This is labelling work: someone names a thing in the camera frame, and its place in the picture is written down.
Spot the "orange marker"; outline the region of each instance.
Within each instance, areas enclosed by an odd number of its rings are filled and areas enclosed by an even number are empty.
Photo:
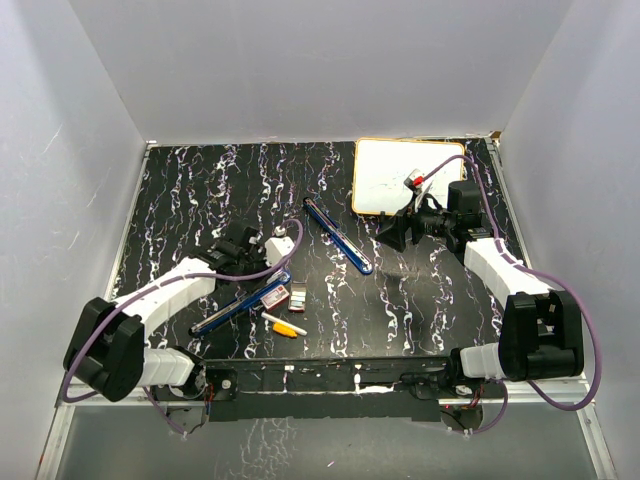
[[[273,331],[279,333],[280,335],[284,335],[285,337],[298,338],[298,334],[295,331],[293,331],[289,327],[282,325],[281,323],[274,323]]]

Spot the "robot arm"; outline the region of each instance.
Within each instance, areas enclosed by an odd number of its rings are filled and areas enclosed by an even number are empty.
[[[271,238],[261,245],[257,230],[232,223],[225,238],[195,250],[171,271],[140,290],[113,302],[102,298],[88,302],[65,355],[65,369],[71,368],[76,354],[117,305],[171,278],[183,277],[184,280],[153,290],[124,308],[89,349],[75,376],[113,402],[140,386],[181,387],[185,394],[196,395],[201,390],[199,382],[203,380],[204,371],[198,357],[179,347],[145,347],[149,336],[184,307],[213,293],[216,287],[229,286],[228,282],[216,282],[213,277],[189,278],[189,274],[251,275],[277,264],[293,247],[293,241],[284,236]]]
[[[582,317],[575,299],[517,268],[521,262],[484,226],[477,184],[450,183],[444,209],[435,199],[434,207],[429,205],[429,186],[422,178],[414,170],[405,180],[413,197],[382,225],[376,240],[402,252],[408,230],[414,244],[425,234],[444,237],[447,248],[504,308],[498,343],[452,352],[460,365],[458,377],[521,381],[580,375]]]

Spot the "white wall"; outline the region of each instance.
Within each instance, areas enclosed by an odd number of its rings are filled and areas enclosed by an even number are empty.
[[[0,477],[32,478],[144,142],[66,0],[0,2]]]
[[[575,285],[604,349],[597,400],[614,463],[638,478],[640,3],[575,2],[503,135],[536,267]]]
[[[71,0],[161,143],[502,130],[570,0]]]

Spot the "gray floor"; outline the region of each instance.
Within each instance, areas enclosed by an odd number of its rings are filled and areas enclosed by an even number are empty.
[[[434,428],[263,419],[210,423],[182,441],[150,407],[87,406],[76,409],[57,478],[596,478],[574,413],[510,405],[498,426],[470,440]]]

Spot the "black marble tabletop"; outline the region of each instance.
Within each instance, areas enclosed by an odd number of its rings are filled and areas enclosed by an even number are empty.
[[[457,141],[478,162],[502,235],[520,257],[485,140]],[[218,308],[214,293],[160,327],[152,345],[182,345],[205,358],[298,358],[448,354],[495,341],[499,304],[443,241],[425,237],[399,254],[373,240],[376,218],[351,211],[354,153],[352,142],[152,148],[113,297],[170,270],[231,220],[256,226],[266,239],[284,219],[299,218],[305,234],[290,270],[295,281],[307,283],[306,311],[290,313],[284,305],[272,313],[306,329],[307,337],[281,337],[250,312],[191,338],[188,328]],[[374,261],[372,275],[360,274],[302,210],[306,196]],[[295,238],[293,227],[289,234]]]

